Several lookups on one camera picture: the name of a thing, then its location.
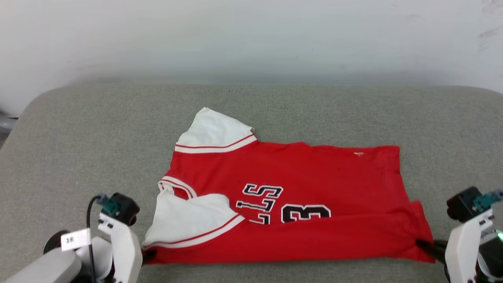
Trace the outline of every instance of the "black cable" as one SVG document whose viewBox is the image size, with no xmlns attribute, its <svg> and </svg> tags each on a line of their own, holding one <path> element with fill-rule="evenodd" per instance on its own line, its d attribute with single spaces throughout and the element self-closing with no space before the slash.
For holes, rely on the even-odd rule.
<svg viewBox="0 0 503 283">
<path fill-rule="evenodd" d="M 91 228 L 91 207 L 93 207 L 93 203 L 95 202 L 95 200 L 97 200 L 100 197 L 101 196 L 99 196 L 99 195 L 95 195 L 95 196 L 93 196 L 93 198 L 89 202 L 88 213 L 86 215 L 86 226 L 87 226 L 87 228 Z M 92 243 L 92 241 L 89 244 L 89 258 L 91 259 L 91 278 L 93 279 L 92 282 L 96 283 L 96 275 L 95 275 L 95 269 L 94 269 L 93 243 Z"/>
</svg>

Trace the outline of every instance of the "red stripe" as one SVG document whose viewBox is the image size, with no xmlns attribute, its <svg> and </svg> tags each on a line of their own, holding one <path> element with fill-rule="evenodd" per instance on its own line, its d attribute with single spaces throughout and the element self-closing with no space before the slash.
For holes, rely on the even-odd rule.
<svg viewBox="0 0 503 283">
<path fill-rule="evenodd" d="M 229 224 L 231 221 L 233 221 L 234 219 L 236 219 L 236 217 L 238 217 L 238 216 L 239 216 L 239 214 L 236 214 L 233 218 L 231 218 L 229 221 L 227 221 L 224 225 L 218 227 L 217 229 L 211 230 L 210 232 L 201 234 L 199 236 L 195 236 L 195 237 L 184 239 L 184 240 L 179 240 L 179 241 L 176 241 L 176 242 L 155 242 L 155 243 L 152 243 L 152 244 L 148 245 L 147 247 L 151 247 L 151 246 L 153 246 L 155 244 L 159 244 L 159 243 L 162 243 L 162 244 L 177 244 L 177 243 L 186 242 L 186 241 L 190 241 L 190 240 L 194 240 L 194 239 L 206 236 L 208 234 L 211 234 L 211 233 L 213 233 L 215 231 L 218 231 L 218 230 L 224 228 L 225 226 L 227 226 L 227 224 Z"/>
<path fill-rule="evenodd" d="M 184 187 L 182 185 L 179 185 L 179 184 L 176 184 L 175 182 L 173 181 L 169 181 L 169 180 L 164 180 L 162 179 L 161 182 L 168 182 L 168 183 L 171 183 L 172 185 L 174 185 L 173 187 L 178 187 L 178 188 L 181 188 L 183 189 L 187 195 L 189 195 L 190 198 L 193 198 L 194 196 L 192 195 L 192 193 L 190 192 L 190 190 L 187 188 L 187 187 Z"/>
<path fill-rule="evenodd" d="M 240 139 L 240 140 L 236 141 L 235 143 L 231 143 L 230 145 L 228 145 L 228 146 L 223 146 L 223 147 L 189 147 L 189 146 L 181 146 L 181 145 L 179 145 L 179 144 L 177 144 L 177 147 L 181 147 L 181 148 L 188 148 L 188 149 L 224 149 L 224 148 L 228 148 L 228 147 L 230 147 L 230 146 L 233 146 L 233 145 L 235 145 L 236 143 L 241 142 L 241 141 L 243 141 L 243 140 L 245 140 L 245 139 L 247 139 L 247 138 L 249 138 L 249 137 L 251 137 L 251 136 L 253 136 L 253 134 L 251 134 L 251 135 L 249 135 L 249 136 L 246 136 L 246 137 L 244 137 L 244 138 L 242 138 L 242 139 Z"/>
</svg>

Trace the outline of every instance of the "basketball jersey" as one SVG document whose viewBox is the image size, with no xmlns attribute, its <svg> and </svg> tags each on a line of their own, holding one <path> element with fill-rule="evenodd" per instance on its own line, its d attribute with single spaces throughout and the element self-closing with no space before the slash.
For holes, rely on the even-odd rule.
<svg viewBox="0 0 503 283">
<path fill-rule="evenodd" d="M 399 147 L 260 142 L 252 128 L 203 108 L 158 183 L 145 236 L 150 263 L 409 258 L 434 262 Z"/>
</svg>

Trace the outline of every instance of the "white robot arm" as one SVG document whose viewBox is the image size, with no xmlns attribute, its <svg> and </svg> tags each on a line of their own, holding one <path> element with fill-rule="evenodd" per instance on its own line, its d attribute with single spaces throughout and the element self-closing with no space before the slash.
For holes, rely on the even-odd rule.
<svg viewBox="0 0 503 283">
<path fill-rule="evenodd" d="M 447 201 L 449 217 L 462 223 L 449 240 L 417 242 L 445 265 L 450 283 L 503 282 L 503 233 L 489 230 L 494 219 L 491 205 L 501 200 L 501 190 L 482 195 L 470 187 Z"/>
<path fill-rule="evenodd" d="M 60 240 L 67 231 L 62 231 L 51 237 L 42 257 L 6 283 L 136 283 L 143 257 L 138 238 L 129 226 L 136 222 L 139 207 L 119 193 L 93 199 L 104 205 L 98 229 L 111 239 L 111 243 L 100 237 L 91 240 L 93 261 L 87 245 L 63 251 Z"/>
</svg>

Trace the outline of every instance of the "gray cushion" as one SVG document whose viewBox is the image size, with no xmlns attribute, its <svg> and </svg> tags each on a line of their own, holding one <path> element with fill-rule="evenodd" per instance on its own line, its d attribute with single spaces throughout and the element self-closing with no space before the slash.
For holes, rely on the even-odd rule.
<svg viewBox="0 0 503 283">
<path fill-rule="evenodd" d="M 466 87 L 95 85 L 42 94 L 0 150 L 0 281 L 42 255 L 62 229 L 84 228 L 89 199 L 124 193 L 151 224 L 157 181 L 202 107 L 255 128 L 262 141 L 401 146 L 411 199 L 436 238 L 458 225 L 445 202 L 470 185 L 501 187 L 503 97 Z M 497 206 L 496 224 L 503 207 Z M 97 220 L 98 208 L 93 216 Z M 257 239 L 257 244 L 270 239 Z M 375 241 L 369 235 L 369 241 Z M 443 267 L 409 260 L 160 265 L 139 282 L 444 282 Z"/>
</svg>

